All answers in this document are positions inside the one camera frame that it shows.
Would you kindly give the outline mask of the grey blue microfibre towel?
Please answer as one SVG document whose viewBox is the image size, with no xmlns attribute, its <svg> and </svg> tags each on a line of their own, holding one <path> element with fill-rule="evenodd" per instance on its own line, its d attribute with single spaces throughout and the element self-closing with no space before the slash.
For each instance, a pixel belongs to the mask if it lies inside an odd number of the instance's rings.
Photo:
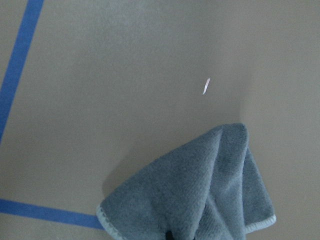
<svg viewBox="0 0 320 240">
<path fill-rule="evenodd" d="M 217 126 L 148 164 L 96 215 L 115 240 L 244 240 L 277 220 L 241 123 Z"/>
</svg>

